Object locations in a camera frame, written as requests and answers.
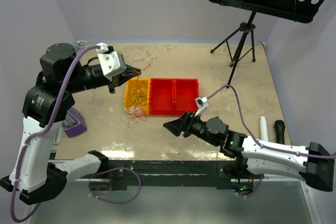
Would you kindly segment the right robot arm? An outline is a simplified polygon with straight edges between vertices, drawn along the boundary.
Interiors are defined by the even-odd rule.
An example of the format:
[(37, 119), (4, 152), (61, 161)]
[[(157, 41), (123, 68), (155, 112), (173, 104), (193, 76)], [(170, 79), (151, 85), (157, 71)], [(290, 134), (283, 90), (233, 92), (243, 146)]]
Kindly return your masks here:
[(236, 160), (228, 171), (237, 178), (278, 175), (301, 180), (316, 190), (333, 191), (335, 158), (319, 143), (293, 146), (266, 142), (230, 130), (217, 116), (203, 121), (191, 112), (163, 127), (174, 136), (194, 135), (219, 147), (222, 154)]

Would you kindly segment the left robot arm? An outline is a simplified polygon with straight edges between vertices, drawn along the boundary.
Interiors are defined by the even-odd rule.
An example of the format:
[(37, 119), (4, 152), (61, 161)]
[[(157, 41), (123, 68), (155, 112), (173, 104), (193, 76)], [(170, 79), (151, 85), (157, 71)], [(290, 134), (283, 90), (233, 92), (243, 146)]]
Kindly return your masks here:
[(23, 105), (20, 152), (12, 173), (1, 179), (1, 186), (19, 193), (27, 205), (56, 198), (68, 183), (84, 176), (103, 178), (108, 174), (109, 160), (98, 151), (63, 164), (49, 160), (67, 112), (75, 103), (75, 93), (103, 86), (114, 93), (141, 73), (139, 68), (126, 64), (123, 55), (111, 45), (100, 43), (93, 49), (99, 63), (92, 66), (82, 65), (82, 55), (69, 43), (50, 46), (40, 58), (41, 72)]

